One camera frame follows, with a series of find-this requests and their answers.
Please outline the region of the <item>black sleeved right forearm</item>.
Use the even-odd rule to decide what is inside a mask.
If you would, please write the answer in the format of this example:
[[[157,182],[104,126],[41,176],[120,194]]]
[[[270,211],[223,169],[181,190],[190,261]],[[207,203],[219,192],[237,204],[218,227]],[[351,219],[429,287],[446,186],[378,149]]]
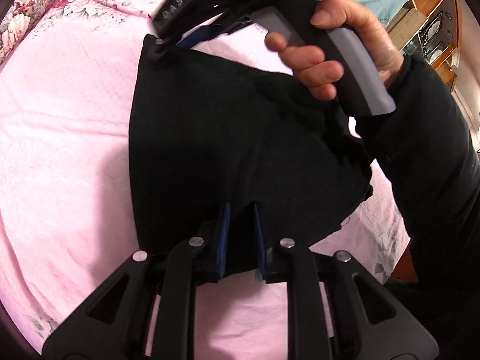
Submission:
[[[479,159],[465,118],[439,75],[406,57],[388,88],[396,109],[356,130],[391,182],[428,294],[479,307]]]

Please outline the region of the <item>right hand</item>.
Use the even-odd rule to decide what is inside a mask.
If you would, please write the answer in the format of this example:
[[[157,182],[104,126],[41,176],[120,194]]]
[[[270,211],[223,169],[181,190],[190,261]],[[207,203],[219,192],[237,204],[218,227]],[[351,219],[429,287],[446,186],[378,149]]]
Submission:
[[[355,30],[367,49],[381,81],[389,86],[400,73],[404,57],[374,13],[354,0],[323,0],[311,18],[318,29],[336,29],[347,25]],[[307,86],[313,96],[330,101],[337,95],[335,83],[344,74],[337,61],[328,61],[317,46],[292,46],[279,33],[268,33],[265,45]]]

